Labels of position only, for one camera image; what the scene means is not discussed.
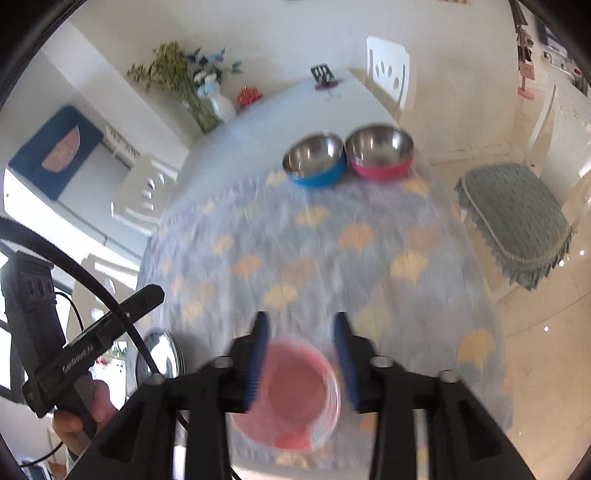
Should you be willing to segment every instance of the screw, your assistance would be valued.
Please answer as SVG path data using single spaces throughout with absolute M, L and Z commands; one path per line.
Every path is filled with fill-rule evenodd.
M 162 374 L 151 374 L 144 383 L 148 385 L 162 385 L 164 383 L 164 375 Z
M 218 356 L 212 363 L 214 368 L 230 368 L 234 364 L 234 360 L 232 360 L 228 356 Z
M 376 368 L 390 368 L 392 365 L 394 365 L 394 359 L 388 356 L 378 355 L 373 357 L 369 363 L 371 363 Z
M 460 375 L 453 370 L 442 370 L 439 372 L 439 378 L 445 383 L 458 383 L 460 381 Z

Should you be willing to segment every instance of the white chair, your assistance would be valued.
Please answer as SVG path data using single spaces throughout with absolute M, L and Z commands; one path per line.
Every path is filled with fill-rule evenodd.
M 412 110 L 414 104 L 416 74 L 410 55 L 404 46 L 376 37 L 368 37 L 367 48 L 368 86 L 379 87 L 394 101 L 398 121 L 401 113 Z
M 487 244 L 492 247 L 492 254 L 503 274 L 509 277 L 492 292 L 494 301 L 500 300 L 517 284 L 529 290 L 536 288 L 538 281 L 561 260 L 570 242 L 569 235 L 591 209 L 589 186 L 586 185 L 589 176 L 582 180 L 591 170 L 591 100 L 564 76 L 551 75 L 550 79 L 551 88 L 528 142 L 523 163 L 474 168 L 456 186 L 463 208 L 462 219 L 467 213 L 471 214 Z M 531 152 L 553 105 L 555 114 L 550 147 L 538 178 L 528 173 L 531 172 Z M 506 186 L 511 184 L 518 188 L 508 189 Z M 506 199 L 505 207 L 509 205 L 510 208 L 502 208 L 502 197 Z M 532 198 L 535 198 L 536 205 L 530 205 Z M 576 203 L 570 222 L 561 211 L 567 200 L 569 204 Z M 511 218 L 518 215 L 525 219 L 521 228 L 516 227 Z M 560 227 L 556 231 L 541 231 L 539 225 L 542 222 Z M 547 250 L 539 247 L 545 242 L 553 247 Z M 532 254 L 532 257 L 528 258 L 523 252 Z
M 115 297 L 115 300 L 122 302 L 134 294 L 134 289 L 128 287 L 113 275 L 121 273 L 136 277 L 138 272 L 131 268 L 122 267 L 94 255 L 88 255 L 82 263 L 82 267 L 88 270 Z M 82 325 L 88 328 L 92 323 L 100 319 L 109 309 L 85 286 L 80 283 L 74 283 L 72 291 L 72 302 L 76 305 Z M 68 323 L 66 326 L 66 339 L 71 342 L 80 334 L 80 324 L 74 309 L 70 308 Z
M 150 236 L 174 190 L 177 172 L 151 155 L 135 163 L 111 203 L 113 217 Z

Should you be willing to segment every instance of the vase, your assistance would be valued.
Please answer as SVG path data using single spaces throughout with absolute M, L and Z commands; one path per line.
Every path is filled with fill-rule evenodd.
M 183 104 L 187 107 L 204 134 L 209 133 L 220 124 L 218 117 L 196 95 L 187 96 Z
M 224 123 L 228 123 L 236 116 L 236 110 L 232 102 L 221 93 L 215 92 L 209 95 L 209 101 L 212 103 L 213 113 Z

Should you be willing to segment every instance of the painting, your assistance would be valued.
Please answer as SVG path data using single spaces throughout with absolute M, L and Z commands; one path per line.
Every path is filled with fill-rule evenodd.
M 57 200 L 103 134 L 71 105 L 52 116 L 8 163 L 50 200 Z

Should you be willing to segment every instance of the wall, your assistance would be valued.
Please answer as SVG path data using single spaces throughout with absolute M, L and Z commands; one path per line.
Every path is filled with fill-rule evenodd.
M 226 46 L 245 69 L 222 88 L 232 99 L 243 85 L 272 95 L 309 79 L 316 63 L 365 69 L 374 35 L 404 44 L 416 62 L 407 127 L 424 153 L 504 142 L 512 128 L 517 48 L 503 0 L 93 0 L 72 21 L 121 73 L 163 41 Z
M 163 108 L 158 96 L 145 92 L 143 98 L 71 21 L 52 35 L 42 52 L 135 148 L 175 168 L 182 165 L 200 130 L 180 106 Z
M 96 125 L 100 115 L 80 97 L 47 58 L 36 55 L 0 111 L 0 193 L 4 212 L 4 170 L 10 159 L 43 124 L 67 103 Z

